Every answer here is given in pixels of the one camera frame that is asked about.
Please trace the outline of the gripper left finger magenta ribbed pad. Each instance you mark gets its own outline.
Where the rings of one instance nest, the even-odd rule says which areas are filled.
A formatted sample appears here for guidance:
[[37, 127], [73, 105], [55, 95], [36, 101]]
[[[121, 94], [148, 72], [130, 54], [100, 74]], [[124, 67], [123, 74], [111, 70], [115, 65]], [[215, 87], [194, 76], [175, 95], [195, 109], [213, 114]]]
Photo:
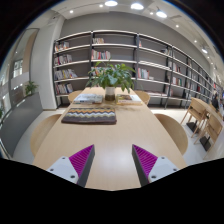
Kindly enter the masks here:
[[95, 147], [90, 145], [70, 157], [60, 157], [47, 169], [47, 171], [84, 187], [90, 173], [94, 156]]

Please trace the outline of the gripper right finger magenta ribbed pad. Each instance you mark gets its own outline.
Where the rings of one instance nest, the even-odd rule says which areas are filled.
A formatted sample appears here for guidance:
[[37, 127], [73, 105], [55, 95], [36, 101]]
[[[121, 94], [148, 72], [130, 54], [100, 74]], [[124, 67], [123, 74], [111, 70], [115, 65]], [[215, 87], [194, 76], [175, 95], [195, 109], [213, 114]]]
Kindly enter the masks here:
[[167, 157], [157, 157], [137, 145], [132, 145], [132, 157], [141, 186], [146, 186], [178, 171]]

